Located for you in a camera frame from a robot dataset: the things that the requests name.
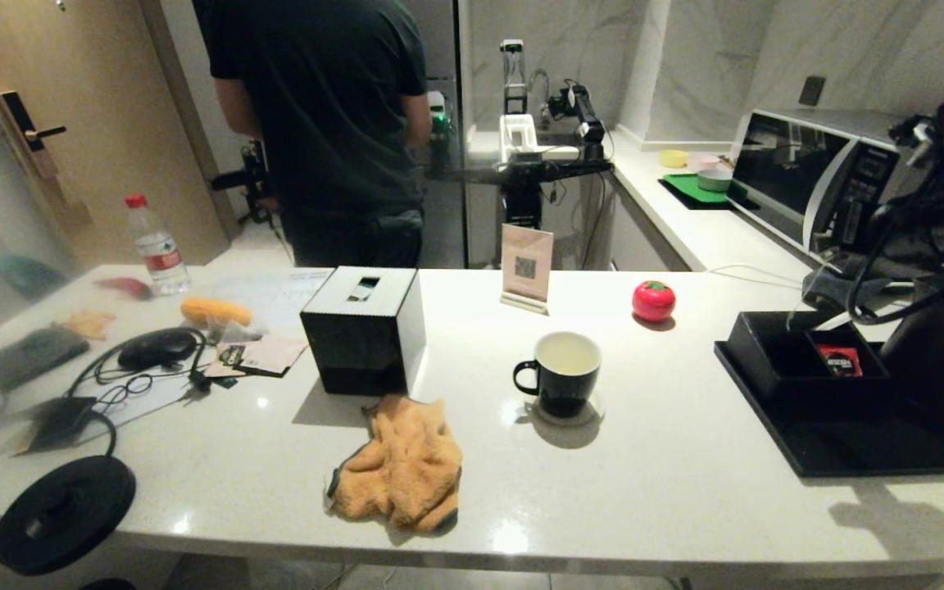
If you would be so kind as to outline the dark grey wallet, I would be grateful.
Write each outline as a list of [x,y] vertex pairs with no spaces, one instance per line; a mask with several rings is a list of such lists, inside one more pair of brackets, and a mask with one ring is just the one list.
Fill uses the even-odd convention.
[[0,393],[14,391],[89,350],[89,341],[63,326],[36,329],[0,348]]

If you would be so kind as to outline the black white tissue box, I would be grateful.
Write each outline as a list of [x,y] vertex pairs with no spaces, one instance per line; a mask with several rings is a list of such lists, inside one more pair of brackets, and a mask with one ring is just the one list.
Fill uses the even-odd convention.
[[300,319],[327,393],[382,397],[415,388],[427,347],[419,270],[338,266]]

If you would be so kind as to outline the chrome faucet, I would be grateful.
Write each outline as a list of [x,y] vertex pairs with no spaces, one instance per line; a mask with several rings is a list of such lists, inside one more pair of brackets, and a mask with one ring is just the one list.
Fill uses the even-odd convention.
[[551,98],[550,75],[543,69],[537,68],[532,72],[528,82],[529,97],[536,103],[537,128],[548,131],[551,128],[551,108],[548,101]]

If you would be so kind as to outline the black computer mouse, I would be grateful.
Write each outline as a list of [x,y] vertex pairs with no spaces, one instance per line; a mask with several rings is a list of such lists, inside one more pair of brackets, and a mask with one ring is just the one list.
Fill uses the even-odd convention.
[[188,359],[197,347],[196,337],[183,329],[165,329],[135,337],[121,345],[116,363],[129,372],[177,365]]

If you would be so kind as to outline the grey refrigerator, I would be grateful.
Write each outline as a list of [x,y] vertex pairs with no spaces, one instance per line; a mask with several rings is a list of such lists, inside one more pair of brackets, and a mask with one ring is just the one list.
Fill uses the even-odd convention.
[[[426,63],[427,90],[448,98],[451,119],[449,164],[464,165],[462,147],[460,3],[458,0],[402,0],[419,29]],[[429,145],[415,151],[417,188],[423,197],[422,268],[464,269],[465,186],[427,178]]]

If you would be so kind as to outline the clear water bottle red cap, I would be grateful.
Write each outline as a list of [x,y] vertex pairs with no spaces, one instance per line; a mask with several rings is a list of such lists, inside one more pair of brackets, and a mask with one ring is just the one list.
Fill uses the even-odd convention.
[[129,232],[152,280],[154,294],[173,296],[187,292],[191,279],[168,224],[150,208],[145,194],[126,195],[125,205]]

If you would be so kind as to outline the red tomato-shaped timer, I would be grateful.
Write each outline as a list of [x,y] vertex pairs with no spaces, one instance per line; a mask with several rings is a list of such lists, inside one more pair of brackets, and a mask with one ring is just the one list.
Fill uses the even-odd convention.
[[648,280],[633,289],[633,314],[648,324],[659,324],[674,313],[677,295],[672,288],[658,280]]

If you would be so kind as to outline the teal cloth bundle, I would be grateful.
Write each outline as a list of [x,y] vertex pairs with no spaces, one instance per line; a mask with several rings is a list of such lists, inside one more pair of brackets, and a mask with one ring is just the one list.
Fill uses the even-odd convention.
[[37,302],[59,291],[68,280],[64,274],[38,259],[0,256],[0,279],[27,302]]

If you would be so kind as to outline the orange microfibre cloth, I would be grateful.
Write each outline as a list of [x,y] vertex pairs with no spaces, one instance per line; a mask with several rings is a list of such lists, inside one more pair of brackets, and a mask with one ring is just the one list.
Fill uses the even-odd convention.
[[446,403],[388,395],[365,407],[370,439],[331,473],[324,499],[346,520],[442,533],[460,511],[462,450]]

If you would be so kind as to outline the beige paper card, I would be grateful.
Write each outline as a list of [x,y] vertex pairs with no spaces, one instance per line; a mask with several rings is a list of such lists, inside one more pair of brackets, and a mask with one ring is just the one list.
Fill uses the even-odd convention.
[[236,369],[248,374],[282,377],[307,347],[308,342],[304,339],[265,336],[243,345]]

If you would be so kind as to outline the dark grey cloth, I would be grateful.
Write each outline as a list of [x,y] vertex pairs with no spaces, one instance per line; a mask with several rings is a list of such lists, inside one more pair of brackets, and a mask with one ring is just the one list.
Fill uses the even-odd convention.
[[[829,269],[815,269],[803,276],[801,301],[820,312],[846,312],[853,283],[854,279],[844,279]],[[891,284],[891,279],[863,279],[855,301],[858,305],[864,305]]]

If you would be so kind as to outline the grey device green light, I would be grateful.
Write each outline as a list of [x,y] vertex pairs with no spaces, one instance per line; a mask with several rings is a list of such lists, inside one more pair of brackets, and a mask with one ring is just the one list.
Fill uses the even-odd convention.
[[442,170],[449,164],[451,142],[451,119],[448,98],[442,91],[432,90],[427,94],[430,114],[429,165],[432,170]]

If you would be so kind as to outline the yellow corn cob toy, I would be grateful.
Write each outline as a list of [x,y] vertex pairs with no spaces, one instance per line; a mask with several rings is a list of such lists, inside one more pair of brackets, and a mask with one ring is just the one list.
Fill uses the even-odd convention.
[[252,313],[246,307],[212,297],[186,298],[181,302],[180,313],[184,320],[199,329],[209,328],[211,322],[217,320],[242,326],[249,326],[252,322]]

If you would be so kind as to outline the black rectangular tray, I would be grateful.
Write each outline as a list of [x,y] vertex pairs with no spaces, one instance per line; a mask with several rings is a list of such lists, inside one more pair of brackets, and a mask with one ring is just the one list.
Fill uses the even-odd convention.
[[903,415],[794,420],[764,408],[726,341],[713,351],[799,478],[930,477],[944,474],[944,434]]

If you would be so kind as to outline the black round kettle base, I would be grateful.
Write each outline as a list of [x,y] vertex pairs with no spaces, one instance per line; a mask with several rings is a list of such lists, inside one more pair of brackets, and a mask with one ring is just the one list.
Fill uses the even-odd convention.
[[15,574],[52,574],[109,537],[134,501],[136,478],[113,456],[87,456],[24,490],[0,519],[0,565]]

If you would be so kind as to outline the black compartment organizer box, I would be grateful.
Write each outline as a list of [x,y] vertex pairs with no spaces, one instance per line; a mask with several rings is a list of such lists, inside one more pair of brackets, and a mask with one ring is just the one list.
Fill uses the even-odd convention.
[[[805,420],[858,417],[894,400],[894,382],[878,354],[855,326],[812,331],[819,312],[799,312],[792,331],[787,312],[742,312],[726,343],[764,408]],[[829,372],[818,343],[858,348],[863,374],[842,378]]]

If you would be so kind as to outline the person in black shirt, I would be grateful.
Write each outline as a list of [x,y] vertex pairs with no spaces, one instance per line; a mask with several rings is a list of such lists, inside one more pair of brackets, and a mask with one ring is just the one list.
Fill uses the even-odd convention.
[[297,266],[415,268],[423,198],[400,96],[427,94],[401,0],[191,0],[212,79],[242,79]]

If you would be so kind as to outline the black tripod stand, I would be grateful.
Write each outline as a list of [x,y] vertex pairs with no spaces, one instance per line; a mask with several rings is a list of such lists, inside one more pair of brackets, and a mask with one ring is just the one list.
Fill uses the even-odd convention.
[[240,150],[243,165],[237,169],[220,173],[210,179],[210,188],[221,192],[243,189],[247,211],[238,218],[239,224],[254,223],[273,225],[272,213],[260,204],[267,198],[267,168],[265,150],[258,139],[250,139]]

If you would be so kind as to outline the person's right forearm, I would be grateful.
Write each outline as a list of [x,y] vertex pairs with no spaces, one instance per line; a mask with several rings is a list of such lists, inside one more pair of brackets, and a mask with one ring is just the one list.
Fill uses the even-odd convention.
[[432,131],[432,115],[427,94],[398,97],[406,117],[405,142],[409,149],[427,145]]

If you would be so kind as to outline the person's left forearm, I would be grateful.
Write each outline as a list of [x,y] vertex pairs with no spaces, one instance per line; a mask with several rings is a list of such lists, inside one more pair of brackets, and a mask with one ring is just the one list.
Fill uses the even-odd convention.
[[265,131],[243,80],[214,78],[213,85],[229,129],[243,137],[265,142]]

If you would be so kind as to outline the white tea bag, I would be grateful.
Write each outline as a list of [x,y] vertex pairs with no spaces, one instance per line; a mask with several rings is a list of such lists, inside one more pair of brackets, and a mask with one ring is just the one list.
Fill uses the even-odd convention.
[[821,261],[818,262],[816,269],[806,273],[803,276],[801,281],[801,288],[799,288],[799,298],[797,302],[794,303],[794,306],[790,311],[787,311],[786,318],[784,318],[784,328],[787,331],[792,331],[793,321],[797,317],[797,314],[801,312],[805,307],[809,307],[808,296],[812,293],[814,285],[817,283],[829,269],[829,259],[827,257],[821,258]]

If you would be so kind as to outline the round white coaster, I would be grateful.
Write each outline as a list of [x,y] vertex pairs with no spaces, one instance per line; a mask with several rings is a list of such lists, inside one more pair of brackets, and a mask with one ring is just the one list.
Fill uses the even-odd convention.
[[580,410],[570,417],[556,417],[550,414],[550,412],[543,410],[539,401],[525,403],[525,407],[527,407],[527,412],[532,417],[537,417],[547,424],[557,427],[581,427],[598,423],[606,418],[606,403],[599,393],[593,393],[589,396],[589,399],[585,401]]

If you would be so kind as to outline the beige wooden door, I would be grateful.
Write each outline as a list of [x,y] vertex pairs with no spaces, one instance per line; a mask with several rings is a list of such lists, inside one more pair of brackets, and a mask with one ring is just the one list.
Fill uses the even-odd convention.
[[233,221],[211,192],[162,70],[150,0],[0,0],[0,93],[20,94],[57,165],[42,179],[0,108],[0,128],[49,227],[82,268],[139,262],[131,193],[172,228],[184,261],[229,247]]

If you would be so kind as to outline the silver microwave oven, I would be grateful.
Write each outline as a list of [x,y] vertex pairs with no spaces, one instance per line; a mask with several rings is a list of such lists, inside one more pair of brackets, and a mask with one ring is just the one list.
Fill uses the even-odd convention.
[[727,197],[802,255],[852,248],[864,205],[914,192],[932,171],[889,135],[898,122],[879,111],[751,111]]

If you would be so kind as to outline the red sachet packet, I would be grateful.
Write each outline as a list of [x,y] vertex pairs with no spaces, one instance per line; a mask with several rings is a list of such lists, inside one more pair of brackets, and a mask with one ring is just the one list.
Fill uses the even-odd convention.
[[829,372],[836,377],[861,377],[863,374],[858,348],[818,343],[817,351],[824,359]]

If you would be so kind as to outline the black mug white inside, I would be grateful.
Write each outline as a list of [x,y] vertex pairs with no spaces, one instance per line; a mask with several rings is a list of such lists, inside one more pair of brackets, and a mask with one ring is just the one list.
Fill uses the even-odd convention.
[[587,405],[601,365],[595,341],[581,333],[557,331],[536,341],[533,357],[513,367],[512,381],[551,417],[570,419]]

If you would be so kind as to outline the green cutting mat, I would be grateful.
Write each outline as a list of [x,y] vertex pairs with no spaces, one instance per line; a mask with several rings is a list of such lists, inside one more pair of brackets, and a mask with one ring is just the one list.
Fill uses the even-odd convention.
[[710,191],[701,188],[698,186],[696,173],[663,175],[658,183],[688,210],[731,211],[733,209],[726,191]]

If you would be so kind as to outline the small orange rag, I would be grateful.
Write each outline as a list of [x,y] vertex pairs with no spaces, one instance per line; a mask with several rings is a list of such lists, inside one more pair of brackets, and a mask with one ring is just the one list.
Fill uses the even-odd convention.
[[60,326],[72,333],[95,341],[107,339],[107,328],[117,318],[116,314],[95,310],[81,310],[72,313],[60,322]]

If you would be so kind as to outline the black teleoperation rig stand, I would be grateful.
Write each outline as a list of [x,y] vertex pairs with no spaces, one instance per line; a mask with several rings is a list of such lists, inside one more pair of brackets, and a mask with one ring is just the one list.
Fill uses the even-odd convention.
[[596,175],[613,169],[614,164],[608,160],[544,161],[538,158],[477,169],[429,166],[427,178],[439,182],[493,184],[501,192],[505,212],[503,223],[540,230],[543,184]]

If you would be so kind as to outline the red chili pepper toy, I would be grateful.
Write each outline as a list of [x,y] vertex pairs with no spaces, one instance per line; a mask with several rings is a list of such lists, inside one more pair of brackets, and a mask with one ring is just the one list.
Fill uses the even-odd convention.
[[131,279],[130,277],[100,279],[95,281],[94,284],[100,288],[107,288],[107,290],[115,290],[124,293],[124,295],[138,300],[139,302],[147,302],[155,298],[155,293],[150,285],[144,284],[143,281],[138,279]]

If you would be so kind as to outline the beige QR code sign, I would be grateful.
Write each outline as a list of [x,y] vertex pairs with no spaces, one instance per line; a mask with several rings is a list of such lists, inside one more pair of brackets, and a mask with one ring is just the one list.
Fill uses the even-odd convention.
[[501,231],[501,303],[547,316],[553,233],[511,224]]

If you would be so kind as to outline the white plastic stand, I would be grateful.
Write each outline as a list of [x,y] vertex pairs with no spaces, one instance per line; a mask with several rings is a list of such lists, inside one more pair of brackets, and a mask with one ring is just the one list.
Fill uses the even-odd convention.
[[499,163],[514,157],[539,153],[534,117],[528,113],[506,113],[499,117]]

